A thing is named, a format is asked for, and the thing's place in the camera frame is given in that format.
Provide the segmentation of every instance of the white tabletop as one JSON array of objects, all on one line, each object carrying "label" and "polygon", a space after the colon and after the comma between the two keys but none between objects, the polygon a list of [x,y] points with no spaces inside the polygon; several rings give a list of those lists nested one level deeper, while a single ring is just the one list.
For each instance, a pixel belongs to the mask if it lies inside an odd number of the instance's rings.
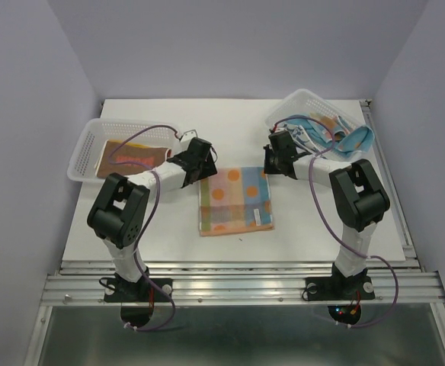
[{"label": "white tabletop", "polygon": [[[110,99],[104,103],[102,118],[157,120],[171,122],[182,130],[197,129],[198,135],[213,143],[217,166],[262,166],[263,146],[268,143],[261,116],[278,100],[241,99]],[[358,101],[330,101],[365,124]],[[377,174],[376,157],[369,159]],[[102,241],[87,226],[89,210],[101,185],[83,184],[72,221],[63,261],[109,260]],[[332,262],[338,244],[328,234],[316,212],[307,181],[271,176],[271,203],[275,229],[259,233],[202,237],[198,231],[198,185],[165,194],[140,244],[148,262]],[[329,223],[341,235],[342,223],[336,213],[330,189],[316,185]],[[399,223],[389,210],[378,225],[370,254],[391,261],[404,260],[405,243]]]}]

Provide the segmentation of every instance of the gray wall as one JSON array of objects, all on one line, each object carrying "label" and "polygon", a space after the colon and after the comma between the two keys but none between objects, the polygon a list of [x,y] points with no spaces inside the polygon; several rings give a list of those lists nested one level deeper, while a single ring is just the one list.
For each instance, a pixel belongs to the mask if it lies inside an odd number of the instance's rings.
[{"label": "gray wall", "polygon": [[103,98],[371,97],[425,0],[49,0]]},{"label": "gray wall", "polygon": [[419,258],[445,287],[445,0],[431,0],[373,102]]},{"label": "gray wall", "polygon": [[78,185],[66,167],[97,99],[45,0],[0,1],[0,365],[22,364]]}]

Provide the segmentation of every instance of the red wire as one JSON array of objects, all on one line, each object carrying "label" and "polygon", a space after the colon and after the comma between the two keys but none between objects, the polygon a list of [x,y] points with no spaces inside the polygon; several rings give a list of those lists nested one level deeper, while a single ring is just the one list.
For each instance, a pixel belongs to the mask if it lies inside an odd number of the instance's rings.
[{"label": "red wire", "polygon": [[155,290],[153,287],[149,289],[149,308],[153,313],[153,310],[155,309]]},{"label": "red wire", "polygon": [[360,307],[360,301],[361,301],[361,297],[360,297],[360,292],[359,291],[357,291],[357,294],[358,294],[358,301],[357,301],[357,305],[355,306],[355,308],[354,308],[354,310],[353,311],[357,311],[358,310],[358,308]]}]

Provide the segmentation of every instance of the plastic crate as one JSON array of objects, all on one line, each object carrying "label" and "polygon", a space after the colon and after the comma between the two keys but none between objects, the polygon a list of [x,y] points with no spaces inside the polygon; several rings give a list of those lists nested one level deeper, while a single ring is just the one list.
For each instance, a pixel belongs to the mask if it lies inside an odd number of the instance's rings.
[{"label": "plastic crate", "polygon": [[[128,137],[154,124],[165,122],[148,122],[144,120],[111,120],[96,118],[90,120],[80,135],[70,158],[67,176],[73,181],[103,182],[96,177],[96,165],[101,158],[104,145],[108,140],[124,141]],[[177,129],[174,124],[167,124]],[[151,147],[174,149],[178,140],[173,131],[167,128],[155,128],[134,138],[130,142]]]},{"label": "plastic crate", "polygon": [[[318,95],[306,89],[299,89],[283,99],[279,104],[277,104],[268,112],[267,116],[264,118],[264,122],[265,125],[267,125],[269,128],[273,128],[275,123],[279,120],[290,117],[294,114],[309,115],[310,113],[320,113],[330,118],[340,115],[353,128],[358,128],[361,125],[349,114],[344,113],[331,103],[328,103]],[[319,145],[318,143],[314,143],[314,146],[319,151],[322,151],[324,149],[324,147]],[[337,153],[330,151],[325,154],[325,157],[331,160],[354,162],[360,159],[363,154],[365,154],[364,151],[357,150],[356,152],[351,154],[350,158],[344,159]]]}]

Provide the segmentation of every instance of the brown towel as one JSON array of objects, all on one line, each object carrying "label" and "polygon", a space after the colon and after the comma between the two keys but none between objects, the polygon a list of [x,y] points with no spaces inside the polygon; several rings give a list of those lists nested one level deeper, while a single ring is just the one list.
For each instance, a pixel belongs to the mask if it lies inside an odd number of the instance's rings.
[{"label": "brown towel", "polygon": [[[109,140],[106,142],[97,172],[98,178],[106,178],[110,173],[115,172],[121,175],[133,175],[148,170],[141,165],[136,164],[110,164],[107,158],[112,151],[120,145],[120,143],[121,141],[116,140]],[[114,154],[112,160],[115,162],[142,162],[150,168],[154,168],[161,165],[165,161],[165,157],[169,156],[169,154],[170,149],[166,147],[148,147],[135,143],[127,143]]]}]

